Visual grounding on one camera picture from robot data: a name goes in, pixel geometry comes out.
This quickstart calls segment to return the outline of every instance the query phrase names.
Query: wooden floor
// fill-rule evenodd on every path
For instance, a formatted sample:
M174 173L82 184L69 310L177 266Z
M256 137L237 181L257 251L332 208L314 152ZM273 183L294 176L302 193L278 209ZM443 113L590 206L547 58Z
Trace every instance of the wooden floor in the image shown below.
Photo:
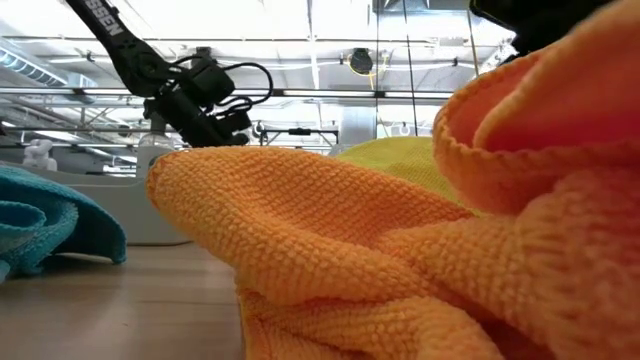
M0 285L0 358L242 359L230 268L193 244L128 258Z

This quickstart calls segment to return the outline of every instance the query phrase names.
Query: black robotic arm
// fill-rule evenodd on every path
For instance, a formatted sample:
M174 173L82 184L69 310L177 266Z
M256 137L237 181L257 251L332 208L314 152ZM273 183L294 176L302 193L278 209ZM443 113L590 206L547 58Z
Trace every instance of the black robotic arm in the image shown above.
M107 0L67 0L69 6L105 47L124 85L133 95L147 98L147 119L170 124L193 147L244 145L248 137L239 130L251 126L247 111L266 101L273 79L264 67L244 63L221 68L208 55L194 55L166 62L146 42L127 29L118 10ZM180 64L197 58L190 69ZM269 92L258 101L237 97L223 103L235 90L226 71L240 66L256 67L267 75ZM214 114L214 106L236 103Z

